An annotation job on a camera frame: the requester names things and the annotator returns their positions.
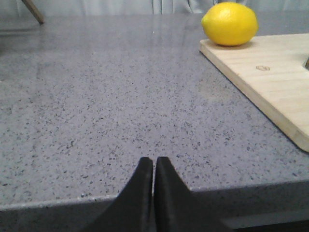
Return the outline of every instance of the wooden stick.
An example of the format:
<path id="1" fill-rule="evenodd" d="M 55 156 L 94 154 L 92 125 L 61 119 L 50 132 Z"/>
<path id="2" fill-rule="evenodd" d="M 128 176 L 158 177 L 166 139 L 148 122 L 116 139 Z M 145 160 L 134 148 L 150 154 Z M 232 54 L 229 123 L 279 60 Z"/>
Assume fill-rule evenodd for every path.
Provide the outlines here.
<path id="1" fill-rule="evenodd" d="M 32 2 L 32 0 L 22 0 L 22 1 L 26 5 L 26 7 L 30 10 L 32 15 L 36 18 L 36 20 L 39 22 L 39 24 L 43 24 L 44 23 L 44 17 L 39 12 L 38 8 L 36 8 L 36 6 Z"/>

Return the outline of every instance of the bamboo cutting board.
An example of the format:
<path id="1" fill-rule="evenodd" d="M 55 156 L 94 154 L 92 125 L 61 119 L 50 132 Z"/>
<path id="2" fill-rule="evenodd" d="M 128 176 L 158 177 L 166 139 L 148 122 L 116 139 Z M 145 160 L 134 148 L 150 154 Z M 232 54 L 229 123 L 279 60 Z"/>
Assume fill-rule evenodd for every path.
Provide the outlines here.
<path id="1" fill-rule="evenodd" d="M 309 152 L 309 34 L 257 36 L 200 51 L 301 149 Z"/>

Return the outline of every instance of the lemon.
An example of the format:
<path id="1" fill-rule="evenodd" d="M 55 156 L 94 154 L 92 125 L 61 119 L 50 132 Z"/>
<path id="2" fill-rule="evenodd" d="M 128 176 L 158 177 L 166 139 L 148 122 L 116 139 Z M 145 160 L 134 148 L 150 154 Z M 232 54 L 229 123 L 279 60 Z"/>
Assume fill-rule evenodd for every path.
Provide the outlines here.
<path id="1" fill-rule="evenodd" d="M 225 46 L 248 42 L 259 28 L 254 11 L 235 2 L 211 7 L 202 18 L 202 27 L 210 40 Z"/>

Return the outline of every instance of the gray countertop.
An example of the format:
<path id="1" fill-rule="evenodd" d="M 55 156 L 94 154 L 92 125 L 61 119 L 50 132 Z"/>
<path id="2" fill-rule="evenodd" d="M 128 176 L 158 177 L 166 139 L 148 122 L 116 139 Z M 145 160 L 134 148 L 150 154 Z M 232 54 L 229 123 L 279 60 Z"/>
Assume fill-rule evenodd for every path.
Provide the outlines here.
<path id="1" fill-rule="evenodd" d="M 114 197 L 142 156 L 200 192 L 308 185 L 309 154 L 199 53 L 201 18 L 0 22 L 0 208 Z M 258 18 L 309 31 L 306 11 Z"/>

